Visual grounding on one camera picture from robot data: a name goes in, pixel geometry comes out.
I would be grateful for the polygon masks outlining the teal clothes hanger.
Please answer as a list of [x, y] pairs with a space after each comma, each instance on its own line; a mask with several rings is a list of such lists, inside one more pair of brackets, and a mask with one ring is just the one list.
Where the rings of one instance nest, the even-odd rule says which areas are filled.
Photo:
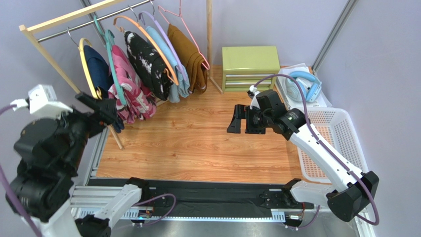
[[97, 30], [99, 31], [100, 36], [105, 41], [105, 48], [106, 48], [107, 56], [108, 56], [108, 59], [109, 59], [109, 67], [110, 67], [110, 70], [111, 70], [111, 75], [112, 75], [112, 78], [113, 78], [113, 81], [114, 81], [115, 92], [117, 93], [118, 98], [121, 101], [121, 104], [123, 106], [126, 106], [127, 102], [126, 102], [126, 99], [125, 99], [125, 96], [124, 96], [124, 91], [119, 84], [118, 77], [117, 77], [117, 74], [116, 74], [116, 71], [115, 71], [114, 60], [113, 60], [113, 56], [112, 56], [112, 46], [115, 44], [115, 42], [114, 42], [115, 36], [110, 30], [104, 31], [104, 30], [100, 29], [99, 21], [97, 20], [96, 16], [93, 17], [93, 20], [94, 20], [94, 23], [95, 23], [95, 26], [96, 26]]

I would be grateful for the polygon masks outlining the pink camouflage trousers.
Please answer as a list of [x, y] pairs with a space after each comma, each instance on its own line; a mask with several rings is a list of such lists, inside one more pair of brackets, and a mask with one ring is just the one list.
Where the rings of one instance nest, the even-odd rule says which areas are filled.
[[143, 85], [128, 57], [117, 45], [112, 46], [112, 56], [118, 81], [124, 91], [127, 102], [126, 106], [121, 104], [113, 84], [108, 90], [108, 95], [110, 98], [117, 100], [118, 116], [128, 124], [134, 123], [137, 119], [146, 120], [152, 118], [157, 111], [154, 94]]

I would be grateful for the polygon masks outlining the dark blue denim trousers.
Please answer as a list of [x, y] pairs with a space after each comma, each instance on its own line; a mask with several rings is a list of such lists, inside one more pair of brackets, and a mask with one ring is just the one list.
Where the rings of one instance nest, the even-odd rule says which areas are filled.
[[109, 98], [108, 90], [114, 84], [109, 65], [92, 47], [85, 46], [84, 51], [94, 86], [100, 90], [102, 99]]

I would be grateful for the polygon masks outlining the yellow clothes hanger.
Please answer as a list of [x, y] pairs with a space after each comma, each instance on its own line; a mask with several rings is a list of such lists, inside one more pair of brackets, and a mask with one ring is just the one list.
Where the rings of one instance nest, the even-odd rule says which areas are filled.
[[90, 90], [92, 96], [95, 99], [102, 99], [102, 94], [101, 94], [100, 90], [97, 90], [96, 87], [93, 84], [93, 81], [92, 81], [92, 78], [91, 78], [91, 75], [90, 75], [90, 72], [89, 72], [87, 60], [86, 60], [86, 57], [85, 57], [84, 47], [85, 46], [92, 47], [91, 42], [87, 38], [81, 38], [79, 40], [79, 43], [76, 43], [71, 36], [69, 27], [67, 27], [67, 34], [69, 35], [69, 37], [71, 38], [73, 43], [76, 44], [77, 47], [78, 47], [81, 62], [82, 62], [82, 68], [83, 68], [84, 75], [85, 75], [85, 78], [86, 78], [86, 81], [87, 81], [87, 84], [88, 84], [88, 87], [89, 87], [89, 90]]

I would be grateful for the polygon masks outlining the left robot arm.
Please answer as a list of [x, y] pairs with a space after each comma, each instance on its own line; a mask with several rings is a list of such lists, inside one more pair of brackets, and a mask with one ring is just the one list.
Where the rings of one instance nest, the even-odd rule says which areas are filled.
[[36, 92], [19, 101], [36, 120], [26, 125], [14, 150], [21, 157], [17, 176], [5, 182], [6, 200], [39, 237], [109, 237], [115, 223], [145, 196], [148, 183], [130, 178], [121, 191], [95, 214], [75, 219], [70, 189], [89, 138], [117, 120], [116, 101], [84, 92], [76, 99], [90, 107], [75, 107]]

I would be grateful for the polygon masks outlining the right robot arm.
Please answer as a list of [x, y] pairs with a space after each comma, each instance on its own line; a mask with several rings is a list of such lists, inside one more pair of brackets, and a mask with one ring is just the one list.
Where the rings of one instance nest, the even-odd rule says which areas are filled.
[[270, 128], [305, 152], [330, 181], [323, 185], [292, 179], [282, 187], [286, 205], [307, 202], [325, 206], [344, 222], [360, 217], [360, 212], [371, 205], [376, 217], [372, 224], [379, 222], [374, 203], [379, 177], [374, 172], [363, 172], [346, 160], [317, 131], [306, 110], [287, 110], [277, 92], [248, 91], [248, 95], [253, 97], [252, 103], [235, 105], [227, 132], [241, 133], [242, 120], [246, 121], [247, 134], [263, 135]]

